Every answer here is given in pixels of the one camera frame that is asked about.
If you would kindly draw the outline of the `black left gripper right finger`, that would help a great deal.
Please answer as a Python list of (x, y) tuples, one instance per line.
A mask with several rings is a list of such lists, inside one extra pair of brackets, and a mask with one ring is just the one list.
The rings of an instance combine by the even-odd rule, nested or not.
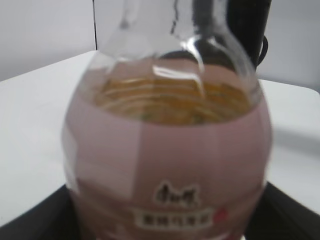
[(268, 183), (244, 237), (246, 240), (320, 240), (320, 216)]

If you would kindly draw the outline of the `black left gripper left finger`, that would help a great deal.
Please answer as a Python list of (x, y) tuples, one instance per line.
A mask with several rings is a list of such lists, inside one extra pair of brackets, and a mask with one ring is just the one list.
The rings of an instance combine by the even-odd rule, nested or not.
[(2, 240), (80, 240), (80, 227), (65, 185), (0, 227)]

